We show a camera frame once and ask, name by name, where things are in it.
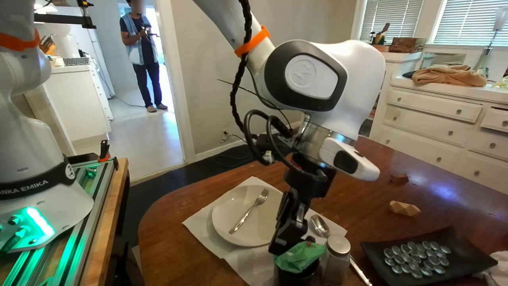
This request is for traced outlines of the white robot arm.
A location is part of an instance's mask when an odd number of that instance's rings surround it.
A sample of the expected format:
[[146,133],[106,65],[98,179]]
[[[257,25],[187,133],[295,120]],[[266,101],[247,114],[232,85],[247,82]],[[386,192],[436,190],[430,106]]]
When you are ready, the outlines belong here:
[[[382,82],[384,57],[373,46],[346,39],[273,44],[251,11],[249,0],[193,0],[216,23],[239,69],[252,77],[266,106],[298,109],[303,125],[266,119],[266,149],[276,158],[276,138],[293,162],[287,166],[289,193],[282,196],[268,251],[282,254],[303,239],[309,201],[327,193],[335,173],[374,181],[379,168],[352,141],[374,104]],[[1,251],[36,249],[79,224],[93,198],[79,185],[68,157],[51,128],[22,114],[12,98],[41,85],[51,63],[39,49],[35,0],[1,0]]]

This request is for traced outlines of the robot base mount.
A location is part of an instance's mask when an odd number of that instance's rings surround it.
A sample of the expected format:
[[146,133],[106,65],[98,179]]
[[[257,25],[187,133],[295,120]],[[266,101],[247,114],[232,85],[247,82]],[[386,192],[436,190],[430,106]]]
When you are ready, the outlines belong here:
[[128,189],[128,160],[79,162],[76,192],[1,203],[0,286],[106,286]]

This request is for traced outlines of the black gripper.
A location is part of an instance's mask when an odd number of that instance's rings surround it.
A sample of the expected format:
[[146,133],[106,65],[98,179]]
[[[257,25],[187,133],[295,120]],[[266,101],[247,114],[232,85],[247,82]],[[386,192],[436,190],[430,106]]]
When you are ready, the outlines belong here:
[[303,216],[311,200],[324,196],[333,177],[335,169],[325,166],[289,168],[286,171],[284,179],[290,189],[279,203],[279,222],[268,246],[271,254],[279,255],[301,239],[308,230]]

